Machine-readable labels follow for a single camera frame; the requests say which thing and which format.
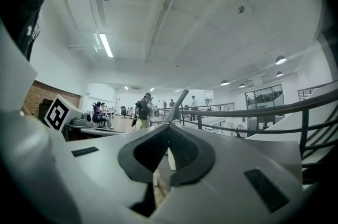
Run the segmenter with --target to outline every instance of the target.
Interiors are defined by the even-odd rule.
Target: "air conditioner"
[[[140,87],[131,87],[130,88],[131,91],[141,91]]]
[[[104,0],[68,0],[68,6],[80,32],[102,32],[107,27]]]

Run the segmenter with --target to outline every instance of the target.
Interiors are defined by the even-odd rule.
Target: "glass partition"
[[[281,84],[245,93],[247,109],[269,108],[284,105]],[[284,118],[284,115],[248,118],[249,129],[266,129]]]

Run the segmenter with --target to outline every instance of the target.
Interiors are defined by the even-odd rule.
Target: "brick wall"
[[[79,95],[56,89],[38,81],[34,81],[26,96],[24,104],[26,108],[30,111],[30,113],[34,114],[34,117],[37,118],[37,116],[39,115],[39,104],[42,103],[42,100],[44,98],[54,100],[56,95],[61,95],[77,108],[80,105]]]

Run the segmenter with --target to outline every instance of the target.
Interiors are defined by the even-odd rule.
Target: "black metal railing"
[[[185,105],[184,107],[181,106],[181,114],[184,114],[185,112],[182,111],[189,111],[191,110],[192,107],[189,107],[187,105]],[[218,105],[208,105],[208,106],[197,106],[194,107],[197,108],[198,111],[234,111],[234,102],[233,103],[226,103],[226,104],[218,104]],[[165,109],[165,108],[160,108],[160,113],[165,115],[167,114],[170,109]]]
[[[296,102],[289,105],[277,106],[277,107],[270,107],[265,109],[254,109],[254,110],[234,110],[234,111],[192,111],[192,110],[184,110],[181,108],[181,114],[184,115],[194,115],[197,117],[197,123],[185,120],[186,123],[198,125],[199,129],[204,127],[211,127],[220,130],[226,130],[231,132],[238,132],[238,133],[254,133],[254,134],[283,134],[283,133],[297,133],[301,132],[301,140],[299,142],[299,150],[301,152],[301,156],[303,156],[305,151],[308,150],[315,150],[318,148],[330,147],[338,143],[338,139],[331,142],[325,142],[319,145],[313,146],[306,146],[307,141],[307,133],[310,130],[321,129],[327,126],[332,126],[338,124],[338,119],[329,120],[322,124],[317,125],[308,125],[308,117],[309,117],[309,110],[324,106],[326,104],[332,103],[338,100],[338,89],[335,89],[331,92],[328,92],[324,95],[317,96],[314,98],[307,99],[305,101]],[[279,115],[279,114],[289,114],[289,113],[296,113],[302,112],[302,127],[297,129],[287,129],[287,130],[249,130],[249,129],[235,129],[235,128],[226,128],[226,127],[218,127],[218,126],[211,126],[202,123],[202,116],[206,117],[259,117],[259,116],[271,116],[271,115]]]
[[[298,90],[299,101],[304,101],[307,98],[309,98],[309,96],[314,92],[315,89],[322,88],[322,87],[324,87],[326,85],[329,85],[331,83],[334,83],[334,82],[335,81],[332,81],[332,82],[329,82],[329,83],[325,83],[325,84],[321,84],[321,85],[318,85],[318,86],[313,86],[313,87],[306,88],[306,89]]]

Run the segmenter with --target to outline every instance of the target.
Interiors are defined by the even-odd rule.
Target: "white ceiling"
[[[65,1],[53,5],[68,44],[85,46],[77,54],[108,73],[95,82],[155,88],[214,89],[223,79],[237,86],[261,72],[266,81],[277,71],[293,74],[322,12],[322,0],[110,0],[100,31],[114,54],[108,58],[103,48],[95,52],[92,33],[75,29]],[[278,55],[289,60],[276,66]]]

